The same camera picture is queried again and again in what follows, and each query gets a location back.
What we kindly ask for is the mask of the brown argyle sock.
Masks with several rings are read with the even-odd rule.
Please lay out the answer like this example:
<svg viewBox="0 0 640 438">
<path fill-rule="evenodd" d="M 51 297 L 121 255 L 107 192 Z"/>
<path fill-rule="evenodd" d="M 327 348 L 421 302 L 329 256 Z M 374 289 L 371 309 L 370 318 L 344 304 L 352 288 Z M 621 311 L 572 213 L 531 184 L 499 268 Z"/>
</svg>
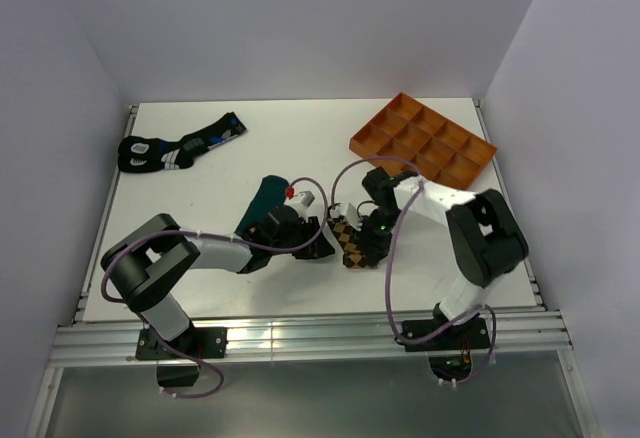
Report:
<svg viewBox="0 0 640 438">
<path fill-rule="evenodd" d="M 330 218 L 328 226 L 342 250 L 342 263 L 347 269 L 373 269 L 376 267 L 357 244 L 357 230 L 344 217 Z"/>
</svg>

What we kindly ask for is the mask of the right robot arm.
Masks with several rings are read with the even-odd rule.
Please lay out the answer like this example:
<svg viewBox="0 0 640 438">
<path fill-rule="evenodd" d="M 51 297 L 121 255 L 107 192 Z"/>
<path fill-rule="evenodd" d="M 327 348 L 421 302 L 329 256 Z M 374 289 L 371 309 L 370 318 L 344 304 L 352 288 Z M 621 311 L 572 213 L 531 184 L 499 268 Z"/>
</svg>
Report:
<svg viewBox="0 0 640 438">
<path fill-rule="evenodd" d="M 396 339 L 408 345 L 435 339 L 452 348 L 468 332 L 467 322 L 486 310 L 486 295 L 504 275 L 529 255 L 528 243 L 501 192 L 481 193 L 441 185 L 412 172 L 389 175 L 378 167 L 366 174 L 362 186 L 376 205 L 362 219 L 356 246 L 369 265 L 386 261 L 385 308 Z M 457 265 L 456 278 L 436 305 L 433 331 L 423 338 L 401 332 L 393 318 L 391 277 L 397 242 L 409 213 L 444 226 Z"/>
</svg>

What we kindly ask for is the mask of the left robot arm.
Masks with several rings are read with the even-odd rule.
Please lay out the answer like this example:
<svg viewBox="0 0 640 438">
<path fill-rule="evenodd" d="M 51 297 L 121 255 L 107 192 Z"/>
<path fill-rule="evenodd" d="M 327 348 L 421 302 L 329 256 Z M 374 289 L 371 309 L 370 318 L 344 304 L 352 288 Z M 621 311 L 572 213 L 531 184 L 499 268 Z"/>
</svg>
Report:
<svg viewBox="0 0 640 438">
<path fill-rule="evenodd" d="M 159 346 L 183 357 L 195 344 L 193 324 L 171 290 L 190 269 L 218 269 L 234 274 L 258 271 L 277 254 L 319 260 L 335 254 L 317 217 L 300 204 L 271 210 L 250 207 L 233 239 L 208 240 L 178 233 L 177 222 L 161 213 L 109 249 L 100 265 L 130 311 L 159 334 Z"/>
</svg>

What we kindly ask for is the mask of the dark teal sock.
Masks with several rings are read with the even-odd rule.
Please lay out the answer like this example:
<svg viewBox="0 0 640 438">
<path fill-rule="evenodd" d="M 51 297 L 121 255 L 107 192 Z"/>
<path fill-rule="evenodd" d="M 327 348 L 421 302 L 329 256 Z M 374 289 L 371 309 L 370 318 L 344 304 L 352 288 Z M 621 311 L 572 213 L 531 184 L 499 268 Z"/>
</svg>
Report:
<svg viewBox="0 0 640 438">
<path fill-rule="evenodd" d="M 252 225 L 261 222 L 274 208 L 285 202 L 285 192 L 289 182 L 280 176 L 268 175 L 262 178 L 260 186 L 251 199 L 235 233 L 240 236 Z"/>
</svg>

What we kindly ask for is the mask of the orange compartment tray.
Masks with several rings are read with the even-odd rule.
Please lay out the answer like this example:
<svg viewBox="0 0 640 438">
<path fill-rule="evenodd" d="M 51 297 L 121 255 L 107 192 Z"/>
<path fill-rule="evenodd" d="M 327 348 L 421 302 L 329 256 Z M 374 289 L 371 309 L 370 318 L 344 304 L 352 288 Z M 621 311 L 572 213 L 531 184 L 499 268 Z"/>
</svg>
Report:
<svg viewBox="0 0 640 438">
<path fill-rule="evenodd" d="M 497 148 L 403 92 L 350 139 L 349 149 L 390 175 L 416 166 L 425 178 L 466 190 Z"/>
</svg>

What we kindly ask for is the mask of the black blue sports sock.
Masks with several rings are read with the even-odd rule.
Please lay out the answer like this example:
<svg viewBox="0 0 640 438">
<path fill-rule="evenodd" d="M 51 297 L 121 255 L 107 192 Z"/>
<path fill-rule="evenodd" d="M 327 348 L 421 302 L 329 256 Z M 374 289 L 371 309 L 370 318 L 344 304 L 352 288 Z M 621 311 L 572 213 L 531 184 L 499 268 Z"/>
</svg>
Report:
<svg viewBox="0 0 640 438">
<path fill-rule="evenodd" d="M 140 136 L 125 137 L 118 146 L 118 170 L 145 174 L 191 168 L 197 158 L 238 138 L 247 127 L 234 112 L 227 112 L 216 122 L 177 141 Z"/>
</svg>

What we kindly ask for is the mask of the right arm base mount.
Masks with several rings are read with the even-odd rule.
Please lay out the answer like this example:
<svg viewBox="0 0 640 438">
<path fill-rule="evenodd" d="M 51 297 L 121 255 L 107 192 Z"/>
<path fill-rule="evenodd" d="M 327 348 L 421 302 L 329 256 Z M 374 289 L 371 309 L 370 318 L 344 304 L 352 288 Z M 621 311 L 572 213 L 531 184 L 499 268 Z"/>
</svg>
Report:
<svg viewBox="0 0 640 438">
<path fill-rule="evenodd" d="M 425 340 L 444 324 L 441 318 L 405 320 L 395 342 L 407 353 L 426 353 L 429 368 L 439 381 L 459 385 L 470 381 L 482 369 L 480 365 L 476 369 L 474 367 L 474 352 L 486 351 L 482 364 L 486 366 L 490 362 L 495 349 L 496 330 L 494 325 L 488 325 L 483 317 L 476 315 Z"/>
</svg>

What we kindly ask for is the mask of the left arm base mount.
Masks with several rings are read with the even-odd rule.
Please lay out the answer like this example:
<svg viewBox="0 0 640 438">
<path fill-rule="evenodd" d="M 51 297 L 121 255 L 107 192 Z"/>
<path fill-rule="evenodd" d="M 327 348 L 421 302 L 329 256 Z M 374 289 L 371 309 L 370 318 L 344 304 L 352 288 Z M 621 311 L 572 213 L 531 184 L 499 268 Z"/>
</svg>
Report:
<svg viewBox="0 0 640 438">
<path fill-rule="evenodd" d="M 191 327 L 183 335 L 164 344 L 151 328 L 144 328 L 138 336 L 136 361 L 158 362 L 156 381 L 163 388 L 190 388 L 199 378 L 202 366 L 168 365 L 171 360 L 196 358 L 222 359 L 226 353 L 225 327 Z"/>
</svg>

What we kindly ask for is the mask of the aluminium front rail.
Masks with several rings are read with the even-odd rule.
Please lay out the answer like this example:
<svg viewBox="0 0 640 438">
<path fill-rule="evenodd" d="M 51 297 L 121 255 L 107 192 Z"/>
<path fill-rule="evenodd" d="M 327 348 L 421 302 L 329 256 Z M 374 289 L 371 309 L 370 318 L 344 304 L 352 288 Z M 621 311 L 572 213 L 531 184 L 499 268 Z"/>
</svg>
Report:
<svg viewBox="0 0 640 438">
<path fill-rule="evenodd" d="M 558 311 L 498 312 L 498 353 L 571 350 Z M 395 358 L 384 314 L 272 319 L 197 320 L 198 327 L 225 327 L 223 363 Z M 57 330 L 46 366 L 76 368 L 138 365 L 134 358 L 141 325 L 137 322 L 86 323 Z"/>
</svg>

